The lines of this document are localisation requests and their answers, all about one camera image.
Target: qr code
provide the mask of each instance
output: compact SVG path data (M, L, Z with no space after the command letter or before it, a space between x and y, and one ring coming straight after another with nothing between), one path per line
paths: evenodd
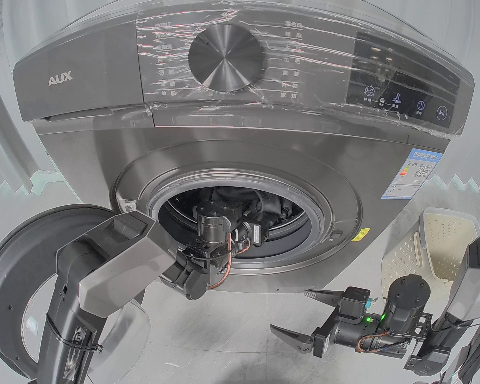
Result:
M420 164L417 168L417 172L413 177L427 177L430 171L433 169L433 165L431 164Z

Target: front-loading washing machine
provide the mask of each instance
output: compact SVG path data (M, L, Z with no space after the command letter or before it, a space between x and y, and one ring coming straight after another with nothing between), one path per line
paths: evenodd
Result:
M278 210L221 289L322 288L462 133L471 74L360 2L147 2L75 23L15 91L86 204L157 218L182 248L201 201Z

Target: laundry basket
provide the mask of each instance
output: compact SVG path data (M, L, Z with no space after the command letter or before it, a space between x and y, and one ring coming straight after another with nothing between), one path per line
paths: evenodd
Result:
M448 295L467 246L480 234L478 220L462 212L426 208L401 242L382 259L382 291L399 277L416 274L432 297Z

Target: black display panel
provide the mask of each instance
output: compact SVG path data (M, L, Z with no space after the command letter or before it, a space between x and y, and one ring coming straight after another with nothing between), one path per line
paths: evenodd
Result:
M358 33L346 102L448 128L459 84L458 76L434 60Z

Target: metallic knob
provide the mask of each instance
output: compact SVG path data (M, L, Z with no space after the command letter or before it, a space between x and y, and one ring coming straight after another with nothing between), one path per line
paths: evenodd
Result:
M232 92L260 77L263 49L247 29L217 24L205 29L192 42L188 64L192 74L207 88Z

